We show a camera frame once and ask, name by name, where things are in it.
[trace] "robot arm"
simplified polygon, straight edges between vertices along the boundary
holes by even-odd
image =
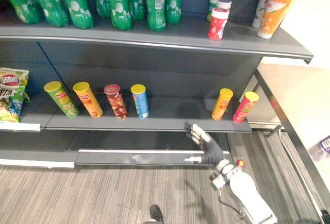
[[[259,195],[254,180],[242,171],[242,161],[238,162],[236,166],[225,159],[223,151],[216,141],[197,124],[187,126],[187,131],[192,140],[204,151],[204,154],[186,158],[185,162],[213,164],[217,171],[210,177],[213,185],[219,190],[226,184],[229,186],[231,195],[238,204],[241,217],[247,223],[277,223],[273,211]]]

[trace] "gray carpet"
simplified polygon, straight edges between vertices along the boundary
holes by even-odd
[[[229,134],[234,159],[246,171],[278,223],[317,223],[307,195],[277,135]],[[0,167],[0,223],[143,223],[158,204],[166,223],[244,223],[218,201],[211,169],[183,167]],[[233,206],[227,192],[222,200]]]

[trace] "red and white bottle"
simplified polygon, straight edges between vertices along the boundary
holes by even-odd
[[[213,8],[211,15],[210,30],[208,32],[208,37],[212,40],[221,40],[223,35],[223,30],[227,23],[229,16],[229,11],[221,8]]]

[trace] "black shoe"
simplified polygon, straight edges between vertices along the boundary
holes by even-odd
[[[163,214],[161,213],[160,208],[158,205],[151,205],[150,207],[150,216],[151,219],[154,219],[156,221],[160,221],[161,223],[164,224],[164,219],[163,219]]]

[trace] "blue chip can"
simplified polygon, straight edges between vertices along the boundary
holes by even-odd
[[[130,88],[139,118],[147,118],[149,116],[148,103],[146,100],[145,86],[135,84]]]

